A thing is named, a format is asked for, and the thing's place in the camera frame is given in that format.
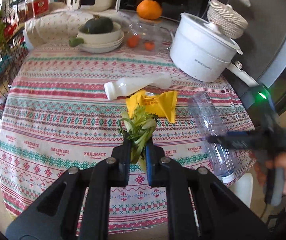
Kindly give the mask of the white electric cooking pot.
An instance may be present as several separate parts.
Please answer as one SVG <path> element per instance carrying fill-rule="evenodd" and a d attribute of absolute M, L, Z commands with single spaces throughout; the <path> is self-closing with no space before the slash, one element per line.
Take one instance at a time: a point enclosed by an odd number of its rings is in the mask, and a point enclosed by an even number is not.
<path fill-rule="evenodd" d="M 170 48 L 170 58 L 177 68 L 199 81 L 212 83 L 228 69 L 249 87 L 258 85 L 242 70 L 240 62 L 232 62 L 241 48 L 219 27 L 197 16 L 183 12 Z"/>

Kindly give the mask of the stacked white bowls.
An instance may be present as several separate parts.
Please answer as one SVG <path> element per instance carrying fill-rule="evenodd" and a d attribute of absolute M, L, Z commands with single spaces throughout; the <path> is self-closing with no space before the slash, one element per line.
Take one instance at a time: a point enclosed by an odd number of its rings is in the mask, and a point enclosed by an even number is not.
<path fill-rule="evenodd" d="M 117 22 L 113 22 L 114 28 L 112 32 L 105 34 L 86 34 L 83 33 L 84 24 L 81 25 L 78 29 L 77 38 L 81 38 L 84 40 L 84 43 L 79 44 L 78 48 L 80 50 L 99 54 L 99 53 L 107 53 L 113 51 L 122 44 L 123 39 L 125 37 L 124 32 L 121 29 L 121 25 Z"/>

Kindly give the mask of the floral cloth on table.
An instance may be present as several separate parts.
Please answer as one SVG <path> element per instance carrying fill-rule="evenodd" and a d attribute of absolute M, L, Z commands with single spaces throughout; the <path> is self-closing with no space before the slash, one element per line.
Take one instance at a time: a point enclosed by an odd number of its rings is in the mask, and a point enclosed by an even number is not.
<path fill-rule="evenodd" d="M 115 10 L 91 12 L 89 10 L 56 9 L 40 18 L 32 18 L 25 23 L 28 41 L 36 48 L 46 43 L 67 41 L 76 36 L 78 28 L 95 15 L 104 16 L 121 23 L 123 15 Z"/>

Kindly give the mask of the dark green squash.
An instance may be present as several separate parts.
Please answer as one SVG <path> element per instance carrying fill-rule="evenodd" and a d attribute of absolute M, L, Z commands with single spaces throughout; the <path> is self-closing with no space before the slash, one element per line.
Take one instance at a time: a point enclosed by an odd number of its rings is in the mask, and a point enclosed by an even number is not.
<path fill-rule="evenodd" d="M 114 29 L 113 21 L 110 18 L 99 15 L 88 20 L 84 27 L 87 34 L 105 34 Z"/>

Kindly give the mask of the white trash bin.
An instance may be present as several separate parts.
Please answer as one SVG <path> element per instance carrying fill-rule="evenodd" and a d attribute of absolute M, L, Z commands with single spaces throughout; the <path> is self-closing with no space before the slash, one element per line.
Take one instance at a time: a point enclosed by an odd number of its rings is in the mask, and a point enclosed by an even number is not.
<path fill-rule="evenodd" d="M 247 206 L 250 207 L 253 193 L 253 176 L 245 173 L 228 188 Z"/>

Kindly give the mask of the green vegetable scraps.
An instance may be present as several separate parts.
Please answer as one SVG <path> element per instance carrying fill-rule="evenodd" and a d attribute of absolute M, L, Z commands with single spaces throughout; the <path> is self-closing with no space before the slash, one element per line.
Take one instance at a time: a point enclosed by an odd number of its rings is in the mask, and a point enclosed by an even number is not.
<path fill-rule="evenodd" d="M 146 173 L 146 146 L 156 130 L 158 116 L 146 111 L 146 107 L 137 105 L 132 116 L 128 111 L 121 113 L 119 133 L 131 142 L 131 164 L 138 164 Z"/>

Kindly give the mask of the yellow snack wrapper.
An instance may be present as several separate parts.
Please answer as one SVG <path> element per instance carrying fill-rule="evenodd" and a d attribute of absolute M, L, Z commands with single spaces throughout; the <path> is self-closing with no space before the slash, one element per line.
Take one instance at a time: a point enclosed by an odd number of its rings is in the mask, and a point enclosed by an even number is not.
<path fill-rule="evenodd" d="M 166 118 L 171 124 L 175 123 L 175 109 L 178 99 L 177 91 L 168 91 L 161 94 L 153 94 L 142 89 L 126 99 L 126 106 L 130 117 L 138 106 L 145 107 L 146 112 Z"/>

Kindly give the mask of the glass teapot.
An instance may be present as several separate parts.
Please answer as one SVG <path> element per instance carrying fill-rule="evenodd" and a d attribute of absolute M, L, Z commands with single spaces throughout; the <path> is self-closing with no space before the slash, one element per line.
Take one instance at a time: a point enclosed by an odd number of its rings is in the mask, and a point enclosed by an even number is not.
<path fill-rule="evenodd" d="M 144 53 L 158 53 L 162 50 L 170 50 L 174 35 L 162 26 L 162 20 L 146 20 L 140 16 L 134 15 L 132 18 L 126 18 L 127 27 L 126 45 Z"/>

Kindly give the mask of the red labelled spice jar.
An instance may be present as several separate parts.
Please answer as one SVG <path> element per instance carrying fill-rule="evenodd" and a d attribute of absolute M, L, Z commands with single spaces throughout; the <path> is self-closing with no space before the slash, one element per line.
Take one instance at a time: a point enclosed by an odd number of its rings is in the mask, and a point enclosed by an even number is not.
<path fill-rule="evenodd" d="M 41 18 L 49 13 L 49 0 L 32 0 L 34 18 Z"/>

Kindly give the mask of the small green pepper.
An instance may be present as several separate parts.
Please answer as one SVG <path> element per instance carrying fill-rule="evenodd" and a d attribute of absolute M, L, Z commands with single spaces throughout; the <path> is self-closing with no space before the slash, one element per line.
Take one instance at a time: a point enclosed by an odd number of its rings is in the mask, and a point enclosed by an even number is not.
<path fill-rule="evenodd" d="M 80 44 L 84 44 L 84 39 L 78 38 L 78 37 L 72 37 L 69 40 L 69 46 L 70 47 L 76 47 L 76 46 L 78 46 Z"/>

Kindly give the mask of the large orange mandarin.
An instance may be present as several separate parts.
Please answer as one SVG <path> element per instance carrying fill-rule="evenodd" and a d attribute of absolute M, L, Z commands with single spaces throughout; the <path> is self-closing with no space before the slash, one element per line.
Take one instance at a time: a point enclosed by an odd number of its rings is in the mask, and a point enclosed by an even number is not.
<path fill-rule="evenodd" d="M 157 20 L 162 15 L 162 7 L 153 0 L 143 0 L 136 8 L 137 14 L 145 20 Z"/>

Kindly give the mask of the clear plastic water bottle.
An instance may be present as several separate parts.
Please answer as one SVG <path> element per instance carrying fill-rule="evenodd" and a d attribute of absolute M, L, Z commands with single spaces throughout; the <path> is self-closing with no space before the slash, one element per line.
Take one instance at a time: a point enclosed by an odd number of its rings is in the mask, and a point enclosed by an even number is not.
<path fill-rule="evenodd" d="M 198 92 L 188 99 L 188 109 L 194 117 L 197 129 L 202 137 L 226 134 L 226 127 L 206 92 Z M 236 178 L 237 160 L 233 151 L 218 143 L 205 142 L 206 152 L 214 174 L 228 184 Z"/>

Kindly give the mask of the patterned striped tablecloth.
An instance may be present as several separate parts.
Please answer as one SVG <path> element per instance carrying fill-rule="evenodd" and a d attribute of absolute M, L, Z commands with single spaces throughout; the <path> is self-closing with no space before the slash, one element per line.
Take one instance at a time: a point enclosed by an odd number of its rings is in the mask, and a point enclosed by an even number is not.
<path fill-rule="evenodd" d="M 122 77 L 167 72 L 178 92 L 174 124 L 160 118 L 153 141 L 167 156 L 196 169 L 211 167 L 187 100 L 206 92 L 228 130 L 253 129 L 223 78 L 199 82 L 176 68 L 168 52 L 144 53 L 125 44 L 105 54 L 46 43 L 27 55 L 12 83 L 0 130 L 0 187 L 4 204 L 20 215 L 66 169 L 90 168 L 122 142 L 118 133 L 125 99 L 107 99 L 104 84 Z"/>

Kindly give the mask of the woven rattan lidded basket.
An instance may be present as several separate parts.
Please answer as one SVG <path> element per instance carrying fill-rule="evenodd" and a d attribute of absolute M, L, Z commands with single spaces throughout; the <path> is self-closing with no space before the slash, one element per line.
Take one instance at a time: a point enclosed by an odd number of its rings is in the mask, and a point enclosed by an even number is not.
<path fill-rule="evenodd" d="M 207 11 L 209 22 L 216 24 L 226 37 L 240 38 L 248 27 L 248 22 L 229 4 L 211 0 Z"/>

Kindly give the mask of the white plastic milk bottle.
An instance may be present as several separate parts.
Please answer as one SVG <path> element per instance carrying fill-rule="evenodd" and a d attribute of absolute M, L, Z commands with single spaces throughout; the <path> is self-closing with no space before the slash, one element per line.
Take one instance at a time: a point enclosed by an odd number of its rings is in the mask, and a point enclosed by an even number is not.
<path fill-rule="evenodd" d="M 122 77 L 117 81 L 105 83 L 104 90 L 108 100 L 115 100 L 120 96 L 132 95 L 147 86 L 168 89 L 171 83 L 171 75 L 163 72 L 142 77 Z"/>

